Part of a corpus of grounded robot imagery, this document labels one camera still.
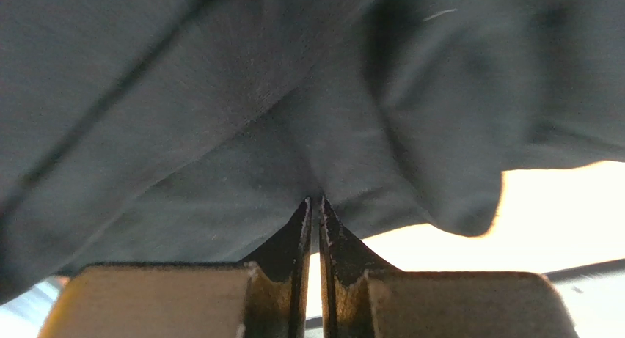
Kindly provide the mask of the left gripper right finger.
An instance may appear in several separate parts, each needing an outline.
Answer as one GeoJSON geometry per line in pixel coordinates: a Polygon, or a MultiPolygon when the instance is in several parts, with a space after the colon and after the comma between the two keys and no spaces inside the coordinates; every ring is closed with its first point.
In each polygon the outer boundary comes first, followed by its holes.
{"type": "Polygon", "coordinates": [[[575,337],[562,298],[542,275],[409,272],[367,247],[321,204],[326,337],[575,337]]]}

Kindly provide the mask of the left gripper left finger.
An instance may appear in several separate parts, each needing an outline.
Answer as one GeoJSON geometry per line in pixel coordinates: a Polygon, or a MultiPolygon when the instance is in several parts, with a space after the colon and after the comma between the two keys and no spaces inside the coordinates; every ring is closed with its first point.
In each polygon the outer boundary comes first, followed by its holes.
{"type": "Polygon", "coordinates": [[[236,262],[98,263],[70,280],[42,337],[303,337],[311,201],[236,262]]]}

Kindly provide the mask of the black t shirt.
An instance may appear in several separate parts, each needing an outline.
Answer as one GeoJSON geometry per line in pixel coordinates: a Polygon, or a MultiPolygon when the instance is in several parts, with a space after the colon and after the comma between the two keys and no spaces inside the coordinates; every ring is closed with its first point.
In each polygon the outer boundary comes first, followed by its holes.
{"type": "Polygon", "coordinates": [[[488,231],[502,173],[624,160],[624,0],[1,0],[1,301],[236,259],[306,197],[488,231]]]}

